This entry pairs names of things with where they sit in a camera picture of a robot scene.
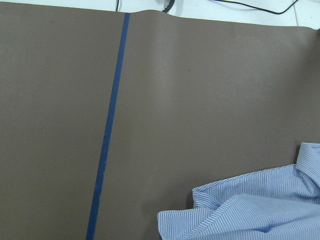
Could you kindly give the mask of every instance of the folded fabric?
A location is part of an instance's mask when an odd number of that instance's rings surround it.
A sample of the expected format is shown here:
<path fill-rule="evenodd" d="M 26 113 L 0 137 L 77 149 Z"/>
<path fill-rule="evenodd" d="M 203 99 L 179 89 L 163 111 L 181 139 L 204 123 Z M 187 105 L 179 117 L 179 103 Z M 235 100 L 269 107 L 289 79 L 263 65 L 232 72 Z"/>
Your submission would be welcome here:
<path fill-rule="evenodd" d="M 296 164 L 193 189 L 194 208 L 158 213 L 163 240 L 320 240 L 320 144 Z"/>

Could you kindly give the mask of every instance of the blue tape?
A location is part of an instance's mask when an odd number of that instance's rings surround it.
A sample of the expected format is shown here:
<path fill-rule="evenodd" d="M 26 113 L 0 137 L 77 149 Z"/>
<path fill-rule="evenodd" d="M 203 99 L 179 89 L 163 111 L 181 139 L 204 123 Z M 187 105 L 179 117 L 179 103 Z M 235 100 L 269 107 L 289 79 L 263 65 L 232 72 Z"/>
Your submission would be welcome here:
<path fill-rule="evenodd" d="M 114 116 L 115 116 L 115 110 L 116 110 L 121 69 L 122 69 L 122 63 L 124 60 L 129 20 L 130 20 L 130 13 L 125 13 L 123 25 L 122 25 L 122 33 L 121 33 L 118 57 L 117 57 L 116 66 L 115 66 L 111 97 L 109 102 L 108 116 L 106 118 L 106 123 L 105 123 L 105 132 L 104 132 L 104 138 L 102 142 L 102 149 L 100 153 L 99 166 L 96 173 L 95 187 L 94 187 L 94 192 L 92 197 L 89 223 L 86 231 L 86 238 L 85 238 L 86 240 L 93 240 L 95 235 L 99 204 L 100 204 L 100 196 L 101 196 L 102 187 L 104 183 L 104 175 L 105 175 L 105 170 L 107 166 L 111 131 L 112 131 L 112 125 L 114 122 Z"/>

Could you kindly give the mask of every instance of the black cable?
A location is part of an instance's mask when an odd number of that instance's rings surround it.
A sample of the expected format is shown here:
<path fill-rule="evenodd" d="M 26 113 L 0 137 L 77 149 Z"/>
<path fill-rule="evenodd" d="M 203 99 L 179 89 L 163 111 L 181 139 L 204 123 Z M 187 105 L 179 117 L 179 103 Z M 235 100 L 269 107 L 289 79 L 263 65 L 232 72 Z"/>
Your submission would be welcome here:
<path fill-rule="evenodd" d="M 116 7 L 115 7 L 115 11 L 118 12 L 119 9 L 119 0 L 116 0 Z"/>
<path fill-rule="evenodd" d="M 260 11 L 264 11 L 264 12 L 267 12 L 267 13 L 270 13 L 270 14 L 280 15 L 280 14 L 284 14 L 286 11 L 288 11 L 299 0 L 295 0 L 286 10 L 281 11 L 281 12 L 271 11 L 271 10 L 268 10 L 268 9 L 260 8 L 260 7 L 257 7 L 257 6 L 251 6 L 251 5 L 248 5 L 248 4 L 245 4 L 245 3 L 242 3 L 242 2 L 237 2 L 237 1 L 228 1 L 228 0 L 211 0 L 211 1 L 222 2 L 222 3 L 230 3 L 230 4 L 239 4 L 239 5 L 243 5 L 243 6 L 252 8 L 252 9 L 257 9 L 257 10 L 260 10 Z"/>
<path fill-rule="evenodd" d="M 166 6 L 166 8 L 164 10 L 162 10 L 162 12 L 164 13 L 168 13 L 170 11 L 170 9 L 172 8 L 172 6 L 175 4 L 176 0 L 170 0 L 168 6 Z"/>

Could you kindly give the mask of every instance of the shirt collar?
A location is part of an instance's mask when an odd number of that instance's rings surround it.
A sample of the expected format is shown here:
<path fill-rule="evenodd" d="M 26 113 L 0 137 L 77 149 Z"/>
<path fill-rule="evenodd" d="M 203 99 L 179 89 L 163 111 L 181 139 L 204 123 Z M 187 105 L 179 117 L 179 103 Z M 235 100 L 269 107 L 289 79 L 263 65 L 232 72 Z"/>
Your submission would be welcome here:
<path fill-rule="evenodd" d="M 320 143 L 301 143 L 296 168 L 320 187 Z"/>

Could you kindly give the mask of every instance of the white tile floor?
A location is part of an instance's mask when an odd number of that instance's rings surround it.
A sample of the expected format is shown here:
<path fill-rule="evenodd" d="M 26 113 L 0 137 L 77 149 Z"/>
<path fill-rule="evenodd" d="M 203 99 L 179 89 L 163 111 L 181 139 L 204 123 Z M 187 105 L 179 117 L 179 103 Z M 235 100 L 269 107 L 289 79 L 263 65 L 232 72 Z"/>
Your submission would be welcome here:
<path fill-rule="evenodd" d="M 143 10 L 163 10 L 169 0 L 120 0 L 119 11 L 133 13 Z M 114 11 L 117 0 L 4 0 L 3 2 L 61 6 Z M 249 5 L 283 11 L 293 0 L 241 0 Z M 300 0 L 282 15 L 230 3 L 212 0 L 176 0 L 169 14 L 194 19 L 250 23 L 273 26 L 304 26 L 320 28 L 320 0 Z"/>

